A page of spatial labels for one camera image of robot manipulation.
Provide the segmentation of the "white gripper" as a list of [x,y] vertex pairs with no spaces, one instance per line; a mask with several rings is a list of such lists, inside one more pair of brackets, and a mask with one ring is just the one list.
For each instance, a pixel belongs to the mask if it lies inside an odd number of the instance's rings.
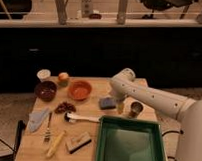
[[121,115],[125,108],[125,99],[127,95],[117,92],[114,89],[111,89],[109,94],[113,97],[114,101],[117,103],[117,112]]

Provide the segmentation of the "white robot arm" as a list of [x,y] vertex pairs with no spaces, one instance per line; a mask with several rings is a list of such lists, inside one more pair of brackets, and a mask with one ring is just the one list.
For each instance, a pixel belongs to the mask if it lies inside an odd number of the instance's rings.
[[181,124],[176,161],[202,161],[202,100],[145,87],[136,83],[136,74],[125,68],[110,80],[111,94],[123,103],[127,96],[171,117]]

